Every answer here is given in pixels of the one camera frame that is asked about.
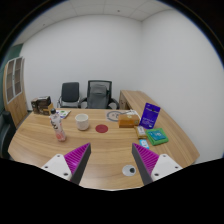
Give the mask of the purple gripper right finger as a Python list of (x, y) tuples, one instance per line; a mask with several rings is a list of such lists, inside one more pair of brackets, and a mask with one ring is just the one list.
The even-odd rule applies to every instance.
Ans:
[(132, 144), (132, 154), (144, 185), (182, 169), (182, 167), (167, 154), (158, 155), (150, 149), (136, 143)]

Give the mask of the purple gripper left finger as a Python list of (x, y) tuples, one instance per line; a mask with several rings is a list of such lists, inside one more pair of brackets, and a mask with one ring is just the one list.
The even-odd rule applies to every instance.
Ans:
[(56, 154), (42, 169), (78, 185), (91, 154), (91, 144), (82, 145), (69, 153)]

